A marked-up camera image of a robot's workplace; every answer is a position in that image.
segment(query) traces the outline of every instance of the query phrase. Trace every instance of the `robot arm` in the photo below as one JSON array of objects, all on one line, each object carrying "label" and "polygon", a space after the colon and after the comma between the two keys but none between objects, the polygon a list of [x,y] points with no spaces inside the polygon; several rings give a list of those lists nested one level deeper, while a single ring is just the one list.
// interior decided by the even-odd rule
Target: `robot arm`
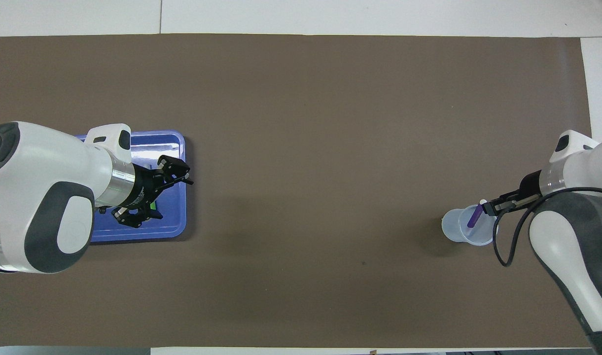
[{"label": "robot arm", "polygon": [[602,355],[602,198],[578,193],[549,198],[531,221],[529,240]]},{"label": "robot arm", "polygon": [[535,256],[562,290],[595,351],[602,355],[602,193],[599,191],[602,191],[602,143],[575,131],[565,131],[546,168],[526,175],[519,189],[482,207],[485,213],[498,218],[528,209],[516,229],[507,261],[501,260],[494,244],[504,266],[513,260],[524,218],[535,212],[529,227]]},{"label": "robot arm", "polygon": [[125,124],[93,128],[84,143],[37,124],[1,124],[0,272],[70,267],[86,251],[95,209],[116,207],[118,222],[132,227],[162,218],[149,204],[163,189],[193,182],[182,160],[163,155],[159,163],[132,164]]}]

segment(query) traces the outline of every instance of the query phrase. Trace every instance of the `clear plastic cup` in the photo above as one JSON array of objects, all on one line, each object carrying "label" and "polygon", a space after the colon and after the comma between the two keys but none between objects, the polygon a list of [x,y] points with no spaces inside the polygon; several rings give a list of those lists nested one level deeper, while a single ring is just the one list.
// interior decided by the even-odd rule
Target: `clear plastic cup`
[{"label": "clear plastic cup", "polygon": [[492,230],[495,216],[489,216],[486,213],[481,214],[474,225],[474,228],[468,228],[467,223],[472,218],[477,205],[471,205],[465,209],[450,210],[441,220],[441,229],[443,234],[449,240],[457,243],[469,243],[482,247],[492,242]]}]

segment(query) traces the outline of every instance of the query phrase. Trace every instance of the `purple marker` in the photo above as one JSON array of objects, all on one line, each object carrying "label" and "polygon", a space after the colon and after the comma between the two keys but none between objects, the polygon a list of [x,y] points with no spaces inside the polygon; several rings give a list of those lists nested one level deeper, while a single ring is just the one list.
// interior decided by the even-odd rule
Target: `purple marker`
[{"label": "purple marker", "polygon": [[474,213],[472,214],[472,217],[469,219],[469,222],[467,223],[467,227],[474,228],[474,226],[476,225],[476,222],[478,222],[478,218],[480,218],[480,216],[482,214],[483,214],[483,205],[477,205],[476,209],[474,210]]}]

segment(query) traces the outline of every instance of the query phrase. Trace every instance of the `brown table mat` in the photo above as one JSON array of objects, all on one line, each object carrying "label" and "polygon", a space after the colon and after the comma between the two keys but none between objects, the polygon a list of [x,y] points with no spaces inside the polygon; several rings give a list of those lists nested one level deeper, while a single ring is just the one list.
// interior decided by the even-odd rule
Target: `brown table mat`
[{"label": "brown table mat", "polygon": [[12,120],[178,130],[196,185],[177,240],[0,275],[0,346],[587,346],[526,238],[440,228],[589,134],[577,38],[0,38]]}]

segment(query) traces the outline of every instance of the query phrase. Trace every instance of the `plastic tray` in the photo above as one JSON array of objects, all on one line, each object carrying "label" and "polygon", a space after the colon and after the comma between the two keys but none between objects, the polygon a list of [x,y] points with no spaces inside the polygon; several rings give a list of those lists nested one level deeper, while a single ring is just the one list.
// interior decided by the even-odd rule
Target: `plastic tray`
[{"label": "plastic tray", "polygon": [[[82,141],[86,135],[76,136]],[[132,132],[132,162],[148,169],[156,169],[161,155],[184,160],[184,137],[177,131]],[[139,228],[118,224],[110,214],[95,212],[95,222],[91,243],[113,241],[156,240],[174,238],[184,231],[186,226],[186,185],[175,184],[166,189],[156,200],[156,208],[163,219],[151,219]]]}]

